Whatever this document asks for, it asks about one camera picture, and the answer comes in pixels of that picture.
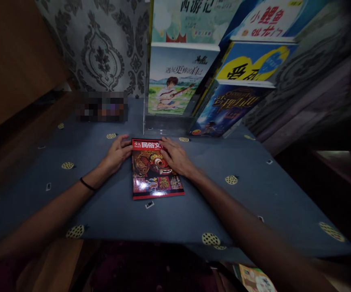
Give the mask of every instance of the blue book cover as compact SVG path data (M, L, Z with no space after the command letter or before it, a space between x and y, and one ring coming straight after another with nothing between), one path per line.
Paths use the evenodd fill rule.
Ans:
M152 42L218 45L242 0L155 0Z
M219 51L217 45L152 43L148 113L182 115Z
M274 41L295 37L331 0L244 0L224 34L229 40Z
M216 79L265 81L296 48L295 43L232 42Z
M189 134L221 137L275 88L268 82L262 83L215 80L208 89L205 105L193 121Z

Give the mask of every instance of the hand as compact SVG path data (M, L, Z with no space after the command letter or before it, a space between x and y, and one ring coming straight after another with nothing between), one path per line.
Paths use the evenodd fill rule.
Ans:
M123 141L127 139L128 135L120 135L112 143L112 146L109 148L107 155L101 161L99 167L105 167L109 172L109 175L117 172L127 157L131 156L132 145L131 140Z
M162 137L162 141L160 141L159 144L164 146L169 152L170 155L165 150L161 149L163 158L175 172L187 178L199 173L199 170L197 170L197 168L189 160L185 150L182 149L180 145L171 141L170 138L164 137Z

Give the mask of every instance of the damask wallpaper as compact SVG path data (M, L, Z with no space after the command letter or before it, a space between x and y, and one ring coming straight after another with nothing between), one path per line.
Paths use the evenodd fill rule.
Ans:
M296 41L295 53L269 79L276 90L242 120L256 136L351 53L351 9L343 1L327 4Z
M35 0L82 91L142 97L149 4L144 0Z

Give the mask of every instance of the magazine cover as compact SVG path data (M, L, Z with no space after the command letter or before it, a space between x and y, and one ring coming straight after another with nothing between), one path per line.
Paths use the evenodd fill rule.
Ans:
M218 46L200 46L151 46L149 114L184 113L219 53Z
M219 44L242 0L155 0L152 41Z
M164 160L159 140L132 139L133 199L184 195L181 179Z
M220 47L230 39L273 41L295 37L329 0L244 0L233 17Z
M232 42L216 78L265 81L296 49L295 43Z
M260 269L239 265L240 276L247 291L277 292L272 281Z
M274 90L274 86L223 84L225 81L215 80L208 89L205 105L193 121L190 135L221 137Z

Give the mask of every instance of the black wristband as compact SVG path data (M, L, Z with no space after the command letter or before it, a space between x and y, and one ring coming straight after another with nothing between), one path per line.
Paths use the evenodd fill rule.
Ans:
M80 180L81 183L83 183L83 185L84 185L85 187L87 187L89 190L91 190L91 191L97 191L97 189L92 188L90 185L88 185L86 182L84 182L84 180L83 180L82 178L80 178L79 180Z

